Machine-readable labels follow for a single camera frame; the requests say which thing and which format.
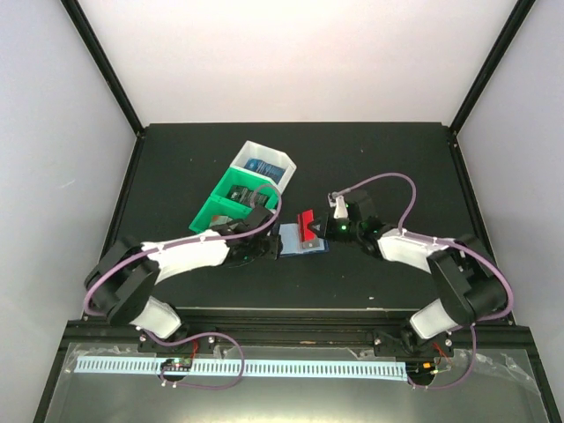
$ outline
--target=cable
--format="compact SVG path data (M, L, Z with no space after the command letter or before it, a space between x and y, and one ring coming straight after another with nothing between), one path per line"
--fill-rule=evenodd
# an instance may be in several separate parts
M189 239L184 239L184 240L179 240L179 241L172 241L172 242L169 242L168 244L165 244L163 249L172 249L174 247L180 247L181 245L191 244L191 243L195 243L195 242L237 240L239 238L245 238L247 236L251 236L251 235L254 235L254 234L258 234L259 232L262 232L264 229L266 229L267 227L269 227L272 223L274 223L276 221L276 219L278 218L278 215L280 214L280 210L282 209L282 196L280 195L280 192L276 189L276 187L274 187L273 185L270 185L269 183L265 183L263 185L260 185L253 191L253 194L251 196L251 203L254 204L254 199L255 199L256 194L258 192L260 192L260 190L262 188L267 188L267 187L274 190L276 196L278 197L278 205L276 207L276 211L272 214L272 217L265 224L259 226L256 229L250 230L248 232L244 232L242 234L233 234L233 235L225 235L225 236L210 236L208 238L204 238L203 240L199 237L196 237L196 238L189 238ZM108 279L110 279L118 271L120 271L121 269L123 269L127 265L129 265L129 264L131 264L131 263L133 263L133 262L135 262L135 261L137 261L137 260L139 260L143 257L147 257L150 254L157 253L157 252L159 252L159 249L156 249L156 248L155 249L147 249L146 251L141 251L141 252L136 253L135 255L133 255L131 257L126 258L122 262L116 264L109 271L104 273L100 277L100 279L98 279L90 287L90 289L86 292L86 297L85 297L84 304L83 304L85 313L87 313L88 315L104 315L104 313L101 313L99 311L96 311L96 310L90 308L90 303L92 301L92 297L93 297L94 293L96 292L96 290L98 288L100 288L100 286L102 286Z
M336 198L338 196L342 196L342 195L344 195L348 192L351 192L352 190L357 189L357 188L359 188L363 185L366 185L369 182L376 181L376 180L382 179L382 178L388 178L388 177L396 177L396 178L404 179L404 180L408 181L409 184L412 187L412 199L410 200L409 204L405 208L405 211L402 214L401 218L399 218L399 221L397 222L397 229L399 229L399 231L403 234L403 236L405 236L407 238L411 238L413 240L418 240L418 241L427 241L427 242L431 241L433 243L436 242L436 243L439 243L441 245L445 245L445 246L452 247L454 249L458 249L460 251L463 251L468 256L471 256L471 257L475 258L476 260L478 260L479 262L481 262L482 264L484 264L485 267L487 267L495 275L495 277L500 280L500 282L503 285L503 288L505 289L505 292L508 296L507 306L502 311L500 311L498 313L493 313L491 315L487 315L487 316L480 318L479 319L480 321L501 319L502 317L505 317L506 315L511 313L511 310L513 310L513 305L514 305L514 302L515 302L513 290L511 289L511 285L509 284L509 282L507 281L505 276L503 276L503 273L501 273L501 271L493 263L491 263L489 260L487 260L485 257L481 256L480 254L478 254L474 250L468 249L467 247L460 245L460 244L457 244L457 243L455 243L451 240L446 240L444 238L436 238L436 237L433 237L433 236L428 236L428 235L423 235L423 234L416 234L414 232L408 232L406 229L404 229L404 222L407 219L407 216L409 216L409 213L412 211L412 208L415 205L415 200L417 198L417 188L415 187L415 182L413 181L412 178L410 178L406 174L400 174L398 172L388 172L388 173L385 173L385 174L377 174L375 176L372 176L370 178L365 179L364 181L361 181L359 183L354 184L352 187L342 189L338 192L333 192L331 195L332 195L333 198Z
M186 245L186 244L190 244L190 243L193 243L193 242L236 240L236 239L239 239L239 238L245 238L247 236L251 236L251 235L258 234L258 233L262 232L264 229L266 229L267 227L269 227L272 223L274 223L276 221L276 219L278 218L278 215L280 214L280 210L282 209L282 196L280 194L280 191L278 191L276 189L276 187L274 187L273 185L271 185L269 183L265 183L263 185L256 187L256 189L253 191L253 194L251 195L251 198L250 198L251 206L254 208L256 194L258 192L260 192L260 190L262 188L266 188L266 187L274 190L274 193L278 197L278 205L276 207L276 211L272 214L271 218L266 223L264 223L263 225L259 226L256 229L250 230L248 232L244 232L242 234L233 234L233 235L225 235L225 236L211 236L211 237L208 237L208 238L204 238L203 240L201 238L197 237L197 238L191 238L191 239L186 239L186 240L173 241L173 242L169 242L168 244L166 244L163 247L163 249L172 249L174 247L180 247L181 245ZM141 251L139 253L136 253L135 255L128 257L125 260L121 261L116 266L114 266L112 269L107 271L104 275L102 275L100 277L100 279L98 279L90 287L90 289L86 292L86 296L85 296L85 300L84 300L84 310L85 310L85 312L88 315L104 315L103 313L98 312L96 310L92 310L90 308L90 302L91 302L92 297L93 297L94 293L96 292L96 290L98 288L100 288L100 286L102 286L102 284L104 284L109 278L111 278L114 274L116 274L118 271L120 271L121 269L123 269L127 265L129 265L129 264L131 264L131 263L133 263L133 262L135 262L135 261L137 261L137 260L139 260L143 257L149 256L150 254L156 253L158 251L159 251L159 249L148 249L146 251ZM241 380L241 378L243 376L243 372L245 370L245 354L243 353L243 350L241 349L241 346L237 343L237 341L235 341L233 338L229 337L228 335L225 335L225 334L219 333L219 332L205 332L205 333L200 333L200 334L194 335L192 337L181 339L180 341L175 341L175 342L162 341L150 331L147 331L147 335L155 343L157 343L159 345L163 345L163 346L176 346L176 345L185 344L187 342L190 342L190 341L193 341L193 340L196 340L196 339L199 339L199 338L215 336L215 337L227 339L239 350L239 354L241 355L241 370L239 371L239 374L235 377L235 379L233 379L230 383L227 383L225 385L219 385L219 386L208 386L208 385L199 385L199 384L194 384L194 383L177 382L176 385L178 385L178 386L186 386L186 387L189 387L189 388L197 388L197 389L201 389L201 390L226 390L228 388L233 387L235 384L239 383L239 381ZM165 384L167 383L167 381L164 379L164 375L162 373L160 375L160 379L161 379L161 381L163 381L163 383L165 383Z
M190 359L193 360L196 358L196 353L197 353L197 348L198 348L198 342L193 341L192 342L192 355L190 355Z
M493 313L491 315L485 315L484 317L479 318L478 320L480 322L484 322L486 320L501 319L502 317L505 317L506 315L511 313L511 310L513 309L513 305L515 303L515 296L513 294L513 289L511 289L511 285L509 284L509 282L505 278L505 276L503 276L503 273L501 273L501 271L493 263L491 263L489 260L487 260L485 257L481 256L480 254L478 254L473 249L469 249L469 248L465 247L464 245L457 244L457 243L455 243L451 240L445 240L444 238L434 238L433 236L416 234L414 232L408 232L406 230L404 230L404 236L406 236L407 238L411 238L413 240L417 240L417 241L436 242L438 244L445 245L445 246L451 247L453 249L458 249L460 251L463 251L468 256L471 256L471 257L475 258L476 260L478 260L480 263L484 264L485 267L487 267L490 270L490 272L492 272L495 275L495 277L497 279L499 279L499 281L503 285L503 288L505 289L505 292L508 296L508 303L502 311L500 311L498 313Z
M445 359L447 359L447 362L449 364L452 364L452 360L450 359L450 357L442 350L442 348L436 342L433 342L433 348L439 352L441 357L444 357Z
M352 187L342 189L338 192L333 192L331 194L331 196L333 197L333 199L335 199L338 196L343 196L344 194L351 192L353 189L360 188L362 185L366 185L369 182L376 181L376 180L382 179L382 178L389 178L389 177L396 177L396 178L405 179L412 186L412 199L410 200L409 204L405 208L404 214L402 214L402 216L399 218L399 221L397 222L397 228L400 231L402 231L404 229L404 222L407 219L407 216L409 215L409 213L412 211L413 205L415 204L415 199L417 198L417 188L415 187L415 182L413 181L412 178L410 178L406 174L400 174L398 172L388 172L388 173L385 173L385 174L377 174L376 176L372 176L370 178L365 179L364 181L361 181L357 184L354 184Z
M468 249L467 247L460 245L460 244L457 244L457 243L455 243L451 240L446 240L444 238L436 238L436 237L423 235L423 234L416 234L414 232L408 232L406 229L404 229L404 222L407 219L407 216L409 215L409 213L412 211L412 208L415 205L415 200L417 198L417 189L415 187L415 182L413 181L412 178L410 178L406 174L400 174L400 173L396 173L396 172L388 172L386 174L377 174L376 176L372 176L370 178L367 178L364 181L361 181L361 182L353 185L352 187L343 189L339 192L334 192L331 195L333 196L333 198L336 198L338 196L342 196L342 195L352 191L353 189L357 189L357 188L361 187L362 185L365 185L369 182L376 181L378 179L382 179L382 178L386 178L386 177L391 177L391 176L402 178L402 179L408 181L409 184L412 187L412 199L409 202L409 204L407 205L407 207L405 208L405 211L402 214L401 218L397 222L397 228L399 229L400 233L403 236L406 236L406 237L414 239L414 240L431 241L433 243L439 243L441 245L445 245L445 246L463 251L468 256L471 256L474 259L478 260L480 263L484 264L485 267L487 267L495 275L495 277L500 280L500 282L503 285L503 288L505 289L505 292L508 296L508 302L507 302L506 307L498 313L493 313L491 315L487 315L487 316L480 318L479 321L500 319L502 317L505 317L509 313L511 313L511 310L513 309L513 305L514 305L514 301L515 301L513 290L511 289L511 285L509 284L509 282L507 281L507 279L505 278L503 273L501 273L501 271L493 263L491 263L489 260L487 260L482 255L478 254L474 250ZM474 361L476 359L476 331L474 329L474 324L475 323L473 323L470 326L470 332L471 332L471 335L472 335L472 352L471 352L470 365L466 369L466 372L459 379L457 379L456 381L454 381L452 383L449 383L449 384L444 385L444 386L439 386L439 387L423 387L423 386L420 386L420 385L414 383L411 380L411 378L409 378L409 376L408 376L408 382L414 388L419 387L419 388L425 388L427 390L446 390L446 389L449 389L449 388L454 388L455 386L464 382L468 378L468 376L471 374L471 371L474 368ZM460 326L453 329L453 330L459 330L459 329L461 329Z
M186 382L171 382L173 385L184 386L188 388L196 388L199 390L228 390L229 388L232 388L237 383L239 383L243 377L243 373L245 372L245 354L243 354L243 350L239 345L239 343L235 341L233 338L231 338L229 335L226 335L225 333L219 333L219 332L198 333L197 335L194 335L192 337L187 337L185 339L181 339L180 341L174 341L174 342L163 341L162 339L159 339L154 333L148 330L146 331L146 333L149 336L149 338L152 339L156 344L162 346L178 346L178 345L186 344L191 341L195 341L196 339L199 338L217 337L217 338L227 339L235 346L235 348L237 348L237 350L239 350L239 354L241 355L241 368L239 369L239 373L237 374L237 376L231 382L226 383L225 385L218 385L218 386L200 385L197 383L186 383ZM163 370L160 372L160 380L164 384L167 384L167 382L170 381L167 381L165 379L164 372L165 369L163 368Z
M454 382L451 382L451 383L448 383L448 384L442 385L442 386L418 385L409 376L407 376L407 382L411 386L413 386L413 388L423 388L425 390L448 390L450 388L454 388L455 386L458 386L459 384L464 382L466 379L468 379L468 377L472 373L472 370L474 369L474 364L476 363L476 330L474 329L474 324L472 324L470 326L470 333L472 335L472 352L471 352L471 357L470 357L470 364L468 365L468 368L466 368L466 371L464 372L464 374L462 376L460 376Z

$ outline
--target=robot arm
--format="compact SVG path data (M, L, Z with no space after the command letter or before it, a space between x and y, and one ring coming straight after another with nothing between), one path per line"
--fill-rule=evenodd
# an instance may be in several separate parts
M167 278L199 267L245 262L258 256L278 258L282 244L274 223L249 237L233 237L263 226L271 218L270 211L257 206L244 220L232 220L188 238L142 243L122 238L88 275L85 288L90 290L102 275L128 257L147 253L99 286L92 296L93 305L111 325L129 323L159 338L169 338L182 322L171 306L151 296L152 289Z
M407 337L412 343L423 343L445 330L475 323L508 300L504 286L487 267L451 246L461 245L492 262L474 236L445 243L400 231L377 218L372 200L363 190L336 198L330 195L330 205L334 209L331 214L309 225L317 236L359 245L370 256L405 263L432 275L439 298L411 317L412 334Z

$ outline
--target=white plastic bin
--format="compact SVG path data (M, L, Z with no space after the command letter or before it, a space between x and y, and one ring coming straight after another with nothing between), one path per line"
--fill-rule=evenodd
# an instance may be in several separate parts
M269 165L274 165L276 167L282 168L284 170L284 174L280 178L280 182L275 183L268 176L245 169L245 165L247 164L249 159L259 159L268 163ZM243 147L239 151L239 154L237 154L237 156L231 163L231 167L235 167L242 172L247 172L249 174L257 174L262 178L269 180L270 182L272 182L272 185L278 188L280 193L284 192L286 185L290 182L293 173L296 171L296 164L285 152L279 152L278 150L253 143L252 141L247 141L243 145Z

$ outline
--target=red object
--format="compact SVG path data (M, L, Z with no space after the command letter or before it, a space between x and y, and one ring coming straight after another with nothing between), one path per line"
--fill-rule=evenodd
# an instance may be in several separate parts
M194 357L196 357L196 353L197 353L197 348L198 348L198 343L197 341L192 341L192 355L190 356L191 359L194 359Z
M298 226L300 227L301 242L312 241L315 234L308 229L308 225L314 220L314 211L306 210L298 215Z
M437 350L439 352L439 354L444 357L445 359L447 359L447 361L449 362L449 364L452 364L452 360L450 359L450 357L445 354L445 352L439 347L439 345L436 342L433 342L433 348L435 350Z

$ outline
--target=white led strip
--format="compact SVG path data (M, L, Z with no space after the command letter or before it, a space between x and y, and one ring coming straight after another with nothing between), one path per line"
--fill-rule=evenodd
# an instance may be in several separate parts
M75 373L158 375L169 359L150 357L79 357ZM237 376L240 360L194 359L189 372L166 375ZM245 360L247 377L308 377L332 379L407 380L405 364L390 361Z

